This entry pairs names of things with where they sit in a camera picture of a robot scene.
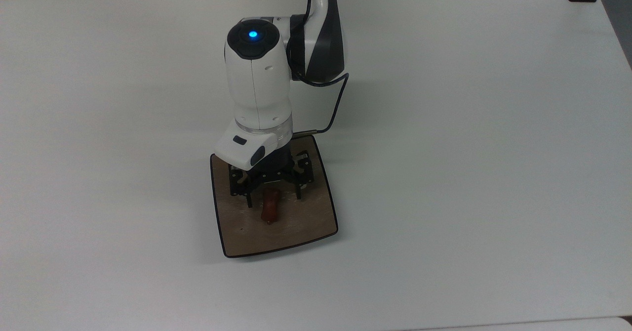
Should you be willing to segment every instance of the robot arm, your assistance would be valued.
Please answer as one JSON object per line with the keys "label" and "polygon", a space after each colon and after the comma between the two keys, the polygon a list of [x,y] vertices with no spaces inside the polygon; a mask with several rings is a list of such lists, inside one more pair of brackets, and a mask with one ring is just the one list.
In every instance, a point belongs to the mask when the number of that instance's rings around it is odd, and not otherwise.
{"label": "robot arm", "polygon": [[290,18],[244,19],[228,33],[224,56],[235,119],[215,147],[228,164],[278,169],[269,156],[293,134],[289,81],[326,83],[345,68],[338,3],[311,0],[309,8]]}

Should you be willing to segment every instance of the table surface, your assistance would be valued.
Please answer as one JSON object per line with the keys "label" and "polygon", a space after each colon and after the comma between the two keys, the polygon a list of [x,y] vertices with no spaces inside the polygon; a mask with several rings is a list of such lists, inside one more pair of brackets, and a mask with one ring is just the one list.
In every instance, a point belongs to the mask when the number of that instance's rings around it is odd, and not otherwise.
{"label": "table surface", "polygon": [[[632,71],[600,2],[339,0],[339,233],[223,256],[208,156],[244,16],[0,0],[0,328],[384,331],[632,314]],[[292,84],[296,130],[338,88]]]}
{"label": "table surface", "polygon": [[632,327],[621,318],[598,318],[527,324],[490,325],[440,329],[440,331],[630,331]]}

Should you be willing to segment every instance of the brown object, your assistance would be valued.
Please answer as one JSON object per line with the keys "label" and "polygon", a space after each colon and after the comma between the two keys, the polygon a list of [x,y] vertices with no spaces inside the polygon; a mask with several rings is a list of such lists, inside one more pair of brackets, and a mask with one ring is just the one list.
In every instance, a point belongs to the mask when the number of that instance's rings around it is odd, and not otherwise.
{"label": "brown object", "polygon": [[[314,172],[314,183],[308,183],[302,189],[302,198],[296,199],[291,183],[266,183],[251,194],[252,208],[248,208],[244,196],[231,196],[228,164],[216,155],[210,157],[217,227],[226,257],[244,257],[296,247],[338,232],[336,212],[314,137],[291,141],[293,156],[302,151],[309,153]],[[264,205],[263,190],[267,187],[280,190],[278,219],[271,225],[267,225],[260,216]]]}
{"label": "brown object", "polygon": [[264,188],[264,209],[261,211],[261,220],[270,225],[277,219],[277,206],[280,199],[280,190],[276,188]]}

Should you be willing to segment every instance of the black cable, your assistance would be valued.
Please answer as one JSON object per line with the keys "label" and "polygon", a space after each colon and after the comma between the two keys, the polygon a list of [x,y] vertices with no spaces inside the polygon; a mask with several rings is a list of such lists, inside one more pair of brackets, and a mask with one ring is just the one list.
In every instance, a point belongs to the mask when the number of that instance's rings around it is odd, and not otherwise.
{"label": "black cable", "polygon": [[[301,22],[301,26],[303,27],[303,32],[305,30],[305,23],[307,23],[307,18],[309,18],[311,10],[312,10],[312,0],[307,0],[307,9],[305,10],[305,16],[303,16],[303,20]],[[311,135],[311,134],[315,134],[315,133],[325,133],[326,131],[329,131],[331,126],[334,124],[334,120],[336,119],[336,113],[338,113],[338,106],[340,105],[340,100],[343,97],[343,92],[345,92],[345,87],[347,86],[347,81],[349,80],[349,73],[345,73],[345,74],[341,75],[340,77],[334,79],[333,81],[330,81],[330,82],[327,82],[327,83],[314,83],[313,81],[310,81],[310,80],[306,79],[292,65],[291,52],[290,52],[290,47],[291,47],[290,41],[292,41],[292,38],[290,38],[289,41],[287,41],[287,47],[286,47],[287,65],[289,66],[289,69],[292,71],[292,74],[294,74],[294,76],[296,76],[300,81],[302,81],[303,83],[306,83],[308,85],[318,86],[318,87],[331,86],[331,85],[334,85],[335,83],[340,83],[340,81],[343,81],[343,85],[340,87],[340,92],[338,93],[338,99],[336,99],[336,105],[334,106],[334,112],[331,115],[331,119],[329,120],[329,124],[327,125],[327,127],[325,127],[325,129],[323,129],[323,130],[298,131],[298,132],[294,133],[293,137],[294,138],[298,138],[298,137],[302,137],[303,135]]]}

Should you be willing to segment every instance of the white table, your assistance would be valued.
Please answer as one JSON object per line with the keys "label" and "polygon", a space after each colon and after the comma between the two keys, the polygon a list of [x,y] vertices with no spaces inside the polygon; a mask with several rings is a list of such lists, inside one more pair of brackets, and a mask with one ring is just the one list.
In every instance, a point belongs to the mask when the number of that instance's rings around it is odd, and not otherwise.
{"label": "white table", "polygon": [[[632,314],[632,72],[600,2],[339,0],[338,235],[223,256],[226,33],[305,0],[0,0],[0,329]],[[296,129],[337,88],[293,83]]]}
{"label": "white table", "polygon": [[632,327],[621,318],[531,322],[527,324],[490,325],[439,329],[437,331],[630,331]]}

